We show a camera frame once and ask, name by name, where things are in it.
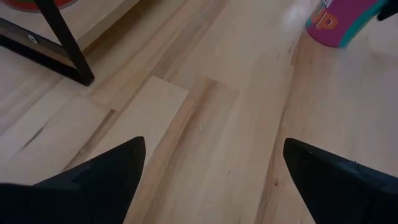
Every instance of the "red object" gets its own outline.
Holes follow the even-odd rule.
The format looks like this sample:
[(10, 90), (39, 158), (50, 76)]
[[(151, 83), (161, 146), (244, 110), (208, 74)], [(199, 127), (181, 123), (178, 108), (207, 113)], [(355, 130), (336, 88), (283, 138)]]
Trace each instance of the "red object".
[[(39, 8), (33, 2), (33, 0), (1, 0), (6, 3), (8, 6), (13, 7), (14, 9), (20, 9), (23, 11), (39, 11)], [(58, 7), (62, 7), (66, 4), (69, 4), (75, 0), (54, 0), (55, 4)]]

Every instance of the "light wood plank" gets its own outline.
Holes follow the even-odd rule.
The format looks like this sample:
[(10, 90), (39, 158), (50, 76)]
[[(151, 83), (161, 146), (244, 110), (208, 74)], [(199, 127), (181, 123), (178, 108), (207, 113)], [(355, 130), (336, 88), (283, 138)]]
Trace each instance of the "light wood plank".
[[(218, 3), (208, 2), (210, 12), (204, 16), (220, 7)], [(196, 189), (201, 196), (181, 206), (166, 200), (164, 207), (172, 209), (162, 210), (158, 217), (174, 223), (254, 223), (290, 88), (291, 60), (312, 10), (308, 5), (308, 1), (282, 1), (272, 7), (264, 1), (228, 1), (196, 46), (187, 41), (171, 51), (190, 50), (186, 57), (174, 57), (178, 61), (169, 73), (172, 83), (189, 88), (196, 76), (208, 75), (238, 89), (239, 97), (209, 168), (207, 164), (193, 168), (210, 170), (201, 189), (191, 185), (178, 189)], [(288, 13), (294, 13), (295, 19), (280, 18)], [(149, 220), (142, 223), (161, 222), (161, 218)]]
[(93, 148), (97, 146), (97, 144), (101, 141), (101, 139), (105, 136), (105, 134), (109, 131), (118, 118), (119, 113), (114, 109), (110, 109), (106, 117), (102, 120), (101, 124), (99, 124), (94, 133), (62, 171), (69, 170), (85, 162)]
[(136, 136), (143, 136), (148, 161), (187, 94), (187, 90), (151, 77), (87, 160)]
[[(191, 10), (196, 13), (188, 14), (189, 16), (185, 18), (186, 22), (183, 28), (171, 43), (169, 43), (165, 52), (162, 53), (162, 57), (153, 68), (156, 76), (167, 81), (174, 79), (174, 76), (184, 64), (188, 55), (190, 55), (206, 31), (213, 25), (227, 2), (228, 0), (206, 0), (202, 1), (200, 5), (196, 5), (196, 7), (191, 6), (191, 8), (182, 9), (182, 11), (189, 12)], [(185, 74), (186, 77), (193, 81), (195, 79), (192, 78), (192, 75), (196, 75), (192, 70), (190, 70), (190, 73)]]
[(60, 82), (0, 136), (0, 166), (18, 153), (66, 103), (76, 96), (75, 84)]
[[(153, 67), (170, 40), (175, 36), (175, 29), (184, 24), (185, 18), (192, 13), (192, 11), (179, 10), (179, 7), (185, 9), (198, 4), (196, 1), (189, 1), (185, 4), (184, 2), (184, 0), (172, 2), (152, 0), (148, 2), (154, 8), (145, 14), (145, 17), (140, 20), (137, 27), (129, 28), (130, 31), (126, 34), (126, 41), (130, 44), (117, 47), (119, 52), (126, 51), (126, 54), (130, 54), (131, 49), (139, 50), (138, 53), (117, 74), (108, 77), (96, 88), (91, 94), (95, 101), (118, 111), (123, 110), (137, 94), (142, 84), (151, 75), (155, 75)], [(124, 23), (130, 24), (131, 19), (126, 19)]]
[[(87, 48), (138, 0), (82, 0), (60, 12), (81, 49)], [(41, 13), (21, 12), (0, 4), (2, 18), (59, 44)]]
[[(190, 16), (186, 20), (187, 24), (195, 26), (195, 28), (185, 26), (174, 38), (169, 46), (174, 50), (178, 49), (178, 54), (174, 55), (173, 60), (171, 60), (171, 66), (163, 70), (163, 73), (159, 73), (158, 76), (188, 90), (195, 84), (197, 75), (205, 74), (218, 80), (218, 71), (205, 73), (203, 70), (210, 63), (220, 59), (222, 53), (220, 43), (226, 35), (231, 35), (230, 32), (234, 27), (242, 3), (242, 1), (207, 2), (207, 4), (192, 9), (196, 12), (195, 16)], [(197, 25), (201, 22), (205, 22), (204, 27)], [(189, 44), (179, 44), (178, 39), (185, 39), (185, 42)]]
[(190, 216), (187, 209), (211, 172), (208, 164), (236, 96), (209, 78), (196, 82), (146, 165), (125, 223), (174, 223), (173, 217), (182, 222)]
[(258, 223), (314, 223), (286, 168), (285, 138), (398, 177), (398, 66), (372, 52), (369, 29), (344, 50), (326, 48), (303, 33)]
[(109, 109), (87, 98), (74, 98), (0, 167), (0, 181), (30, 185), (57, 175), (75, 157), (108, 112)]
[(140, 1), (109, 28), (88, 49), (87, 61), (95, 74), (95, 82), (82, 93), (86, 95), (106, 86), (109, 79), (146, 45), (182, 3), (183, 0)]
[(61, 76), (0, 48), (0, 135), (50, 91)]

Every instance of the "laminate flooring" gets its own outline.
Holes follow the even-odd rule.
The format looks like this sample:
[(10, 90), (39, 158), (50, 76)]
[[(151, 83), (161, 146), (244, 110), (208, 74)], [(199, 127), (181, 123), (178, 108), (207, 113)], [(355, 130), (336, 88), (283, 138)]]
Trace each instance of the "laminate flooring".
[(398, 176), (398, 58), (368, 40), (385, 24), (331, 49), (303, 29), (316, 3), (140, 1), (85, 50), (89, 87), (1, 48), (0, 181), (34, 184), (144, 136), (125, 223), (290, 224), (313, 220), (287, 137)]

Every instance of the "pink tumbler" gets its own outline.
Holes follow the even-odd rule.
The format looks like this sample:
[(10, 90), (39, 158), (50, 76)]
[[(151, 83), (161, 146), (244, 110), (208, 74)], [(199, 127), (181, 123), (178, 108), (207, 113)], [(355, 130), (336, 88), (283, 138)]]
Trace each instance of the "pink tumbler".
[(386, 3), (387, 0), (321, 0), (305, 27), (321, 44), (346, 47)]

